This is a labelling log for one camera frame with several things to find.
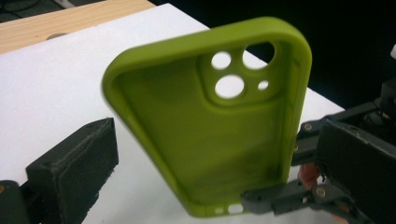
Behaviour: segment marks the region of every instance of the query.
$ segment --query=black 3d-printed part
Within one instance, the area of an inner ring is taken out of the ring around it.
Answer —
[[[396,223],[396,147],[349,124],[326,120],[316,163],[374,223]]]
[[[274,212],[280,215],[307,207],[309,203],[304,203],[303,198],[308,194],[309,191],[299,180],[293,180],[268,189],[246,191],[241,195],[241,200],[244,209],[253,214]]]
[[[113,119],[89,123],[26,167],[48,214],[42,223],[81,223],[119,163]]]
[[[0,181],[0,223],[30,223],[20,186],[15,181]]]

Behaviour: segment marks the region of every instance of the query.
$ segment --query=screw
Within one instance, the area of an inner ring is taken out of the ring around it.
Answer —
[[[326,190],[324,188],[317,188],[317,195],[320,198],[326,197]]]
[[[304,129],[305,129],[306,131],[311,131],[311,130],[312,130],[312,124],[306,123],[306,124],[304,125]]]

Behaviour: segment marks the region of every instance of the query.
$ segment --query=white table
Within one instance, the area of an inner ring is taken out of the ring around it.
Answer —
[[[0,179],[24,168],[86,123],[115,118],[120,164],[84,223],[333,223],[303,209],[279,217],[190,217],[101,95],[108,64],[122,51],[207,29],[171,5],[155,7],[44,43],[0,54]],[[302,121],[342,108],[307,90]],[[297,168],[290,169],[290,179]]]

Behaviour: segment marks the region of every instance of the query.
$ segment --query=lime green silicone case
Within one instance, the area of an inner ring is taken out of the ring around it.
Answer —
[[[244,50],[260,43],[273,45],[273,60],[247,68]],[[218,52],[228,66],[212,65]],[[127,49],[102,85],[186,210],[224,216],[245,190],[287,181],[311,62],[298,30],[258,18]],[[235,97],[215,91],[227,75],[243,81]]]

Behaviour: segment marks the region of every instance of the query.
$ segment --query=black cable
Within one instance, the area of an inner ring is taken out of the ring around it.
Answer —
[[[15,10],[11,10],[11,12],[19,12],[19,11],[24,11],[24,10],[30,9],[30,8],[32,8],[32,7],[35,7],[35,5],[37,5],[37,4],[40,3],[40,2],[41,2],[41,0],[36,0],[36,1],[33,2],[33,4],[30,5],[30,6],[23,7],[23,8],[19,8],[19,9],[15,9]]]
[[[39,2],[41,2],[41,0],[36,0],[35,2],[33,2],[32,5],[27,6],[27,7],[22,7],[22,8],[18,8],[18,9],[14,9],[14,10],[7,10],[6,9],[7,0],[4,0],[4,1],[2,1],[1,6],[0,6],[0,14],[10,14],[10,15],[13,15],[13,16],[21,19],[22,16],[19,15],[17,12],[21,12],[21,11],[30,9],[32,7],[35,7],[35,5],[37,5]]]

